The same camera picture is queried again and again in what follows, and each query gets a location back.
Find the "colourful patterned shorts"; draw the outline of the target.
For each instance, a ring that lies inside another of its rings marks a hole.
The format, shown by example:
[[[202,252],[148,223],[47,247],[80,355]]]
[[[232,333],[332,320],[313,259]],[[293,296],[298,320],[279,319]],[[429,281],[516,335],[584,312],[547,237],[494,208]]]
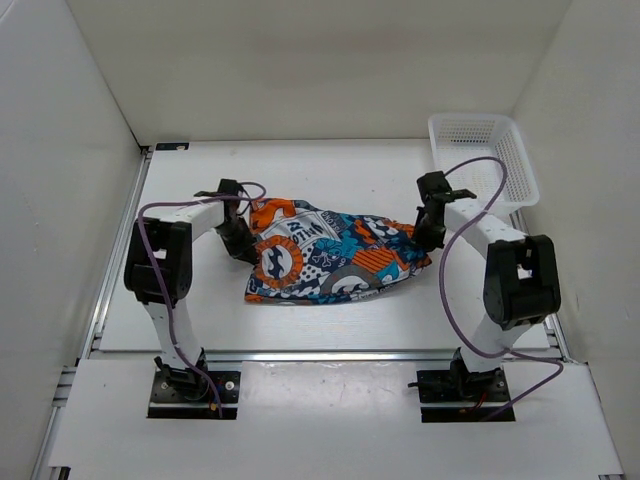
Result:
[[[329,305],[362,300],[420,274],[429,254],[414,227],[377,215],[324,210],[303,200],[255,202],[250,230],[258,263],[248,303]]]

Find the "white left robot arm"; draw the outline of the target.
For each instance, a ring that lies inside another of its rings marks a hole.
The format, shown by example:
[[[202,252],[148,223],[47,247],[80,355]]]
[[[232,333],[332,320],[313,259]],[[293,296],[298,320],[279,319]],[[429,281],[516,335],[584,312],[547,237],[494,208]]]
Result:
[[[193,281],[193,244],[211,231],[229,256],[254,265],[256,237],[243,208],[255,198],[256,182],[223,179],[218,188],[199,191],[186,201],[157,201],[141,206],[134,219],[124,267],[124,285],[151,317],[160,342],[155,359],[164,381],[186,399],[198,400],[212,388],[204,349],[195,338],[186,297]]]

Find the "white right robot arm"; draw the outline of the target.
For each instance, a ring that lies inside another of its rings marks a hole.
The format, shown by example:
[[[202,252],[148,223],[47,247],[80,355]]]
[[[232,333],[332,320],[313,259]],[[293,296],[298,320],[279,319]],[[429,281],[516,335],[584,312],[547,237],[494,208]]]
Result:
[[[450,364],[449,387],[458,398],[470,400],[493,379],[506,356],[535,359],[516,351],[514,345],[560,308],[554,244],[546,235],[529,236],[507,225],[475,194],[453,189],[442,171],[423,175],[417,187],[423,205],[418,208],[412,240],[429,252],[442,251],[439,292],[450,325],[462,342]],[[446,296],[446,260],[460,238],[485,260],[484,315],[470,337],[458,326]]]

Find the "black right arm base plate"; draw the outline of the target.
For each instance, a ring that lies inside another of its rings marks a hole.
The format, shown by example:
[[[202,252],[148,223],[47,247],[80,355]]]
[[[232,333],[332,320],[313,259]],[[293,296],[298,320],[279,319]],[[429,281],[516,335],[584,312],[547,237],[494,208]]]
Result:
[[[465,392],[454,383],[449,370],[419,370],[407,384],[418,393],[423,424],[515,422],[505,373],[496,369],[466,385]]]

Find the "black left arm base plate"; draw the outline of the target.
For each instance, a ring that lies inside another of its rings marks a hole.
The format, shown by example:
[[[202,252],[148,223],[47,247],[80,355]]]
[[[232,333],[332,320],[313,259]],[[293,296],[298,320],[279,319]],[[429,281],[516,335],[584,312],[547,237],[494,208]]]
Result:
[[[154,358],[156,371],[149,395],[149,419],[175,420],[235,420],[241,387],[238,370],[209,371],[200,360],[197,366],[206,373],[216,387],[191,369],[175,369],[166,365],[160,356]]]

